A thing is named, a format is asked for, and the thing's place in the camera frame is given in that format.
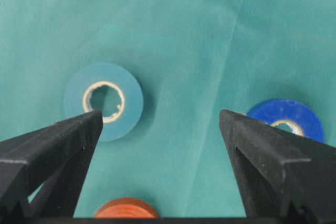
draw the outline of green backdrop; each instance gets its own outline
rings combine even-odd
[[[115,63],[144,111],[98,144],[76,216],[122,196],[166,217],[243,216],[219,111],[295,99],[336,145],[335,28],[335,0],[0,0],[0,139],[63,119],[75,72]]]

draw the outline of tape core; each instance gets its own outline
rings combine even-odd
[[[91,86],[89,86],[87,88],[87,90],[84,92],[83,98],[82,98],[82,105],[83,105],[83,109],[85,112],[90,112],[93,110],[92,106],[91,106],[91,97],[92,97],[92,93],[95,89],[101,87],[101,86],[108,86],[110,88],[113,88],[117,91],[118,95],[120,96],[120,100],[121,100],[121,104],[117,105],[118,108],[118,112],[113,113],[110,116],[103,116],[103,123],[112,123],[115,122],[123,113],[124,108],[125,108],[125,96],[122,92],[122,90],[113,82],[109,82],[109,81],[98,81],[95,82],[94,84],[92,84]]]
[[[293,122],[291,120],[278,120],[278,121],[272,123],[271,126],[275,127],[275,126],[278,126],[279,124],[282,124],[282,123],[284,123],[288,127],[290,127],[290,129],[292,130],[292,133],[294,133],[295,135],[304,136],[301,127],[298,126],[295,122]]]

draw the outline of tape roll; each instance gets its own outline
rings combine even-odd
[[[64,110],[67,117],[91,111],[92,93],[101,86],[115,89],[121,100],[117,106],[118,112],[103,117],[104,125],[99,141],[112,141],[126,135],[136,125],[143,109],[140,85],[122,67],[97,63],[81,69],[66,87]]]
[[[304,104],[294,100],[268,100],[257,104],[247,116],[271,126],[287,124],[293,133],[324,143],[322,124],[315,113]]]

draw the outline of blue tape roll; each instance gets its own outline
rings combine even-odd
[[[140,85],[132,74],[120,66],[107,63],[89,65],[77,72],[69,81],[65,96],[64,110],[67,117],[85,113],[84,103],[89,101],[92,93],[88,88],[94,83],[113,83],[120,89],[124,100],[113,122],[104,123],[99,141],[112,141],[126,135],[138,122],[143,109],[143,96]]]
[[[304,104],[293,100],[269,100],[251,108],[247,115],[269,125],[289,121],[299,126],[302,135],[317,142],[324,142],[324,133],[320,120]]]

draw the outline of electrical tape roll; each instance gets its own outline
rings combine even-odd
[[[324,143],[322,124],[306,105],[294,100],[268,100],[257,104],[247,116],[271,126],[287,124],[293,133]]]
[[[136,125],[143,109],[140,85],[124,68],[97,63],[78,71],[66,87],[64,111],[66,117],[91,111],[91,95],[101,86],[116,89],[121,100],[118,112],[103,117],[103,130],[99,137],[102,142],[113,141],[126,135]]]

